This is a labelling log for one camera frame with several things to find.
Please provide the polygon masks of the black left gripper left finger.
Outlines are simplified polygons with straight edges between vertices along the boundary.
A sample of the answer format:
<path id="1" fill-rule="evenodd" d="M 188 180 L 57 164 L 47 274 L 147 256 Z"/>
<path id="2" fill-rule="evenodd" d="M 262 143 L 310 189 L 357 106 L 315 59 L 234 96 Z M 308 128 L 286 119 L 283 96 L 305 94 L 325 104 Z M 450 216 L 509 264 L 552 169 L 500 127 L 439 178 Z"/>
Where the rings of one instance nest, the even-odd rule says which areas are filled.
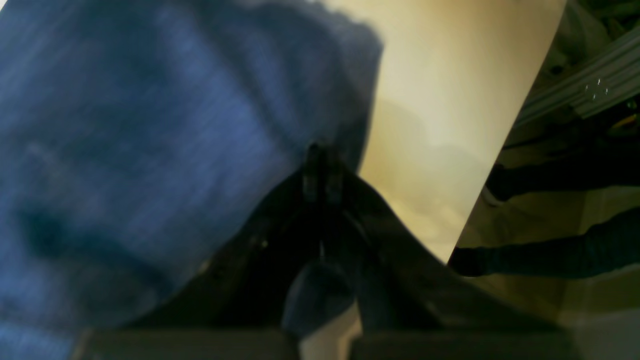
<path id="1" fill-rule="evenodd" d="M 74 360 L 299 360 L 282 328 L 298 274 L 322 253 L 314 234 L 323 147 L 259 203 L 182 291 L 122 328 L 87 331 Z"/>

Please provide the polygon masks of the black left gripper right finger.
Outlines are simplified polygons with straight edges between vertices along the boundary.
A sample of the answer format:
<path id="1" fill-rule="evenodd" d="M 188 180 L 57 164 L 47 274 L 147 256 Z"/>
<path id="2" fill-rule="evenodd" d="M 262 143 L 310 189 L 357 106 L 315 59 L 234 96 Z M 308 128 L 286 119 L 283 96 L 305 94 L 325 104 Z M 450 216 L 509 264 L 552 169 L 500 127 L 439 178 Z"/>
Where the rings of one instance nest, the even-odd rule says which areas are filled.
<path id="1" fill-rule="evenodd" d="M 322 151 L 326 254 L 345 269 L 363 333 L 351 360 L 578 360 L 557 325 L 462 280 L 336 151 Z"/>

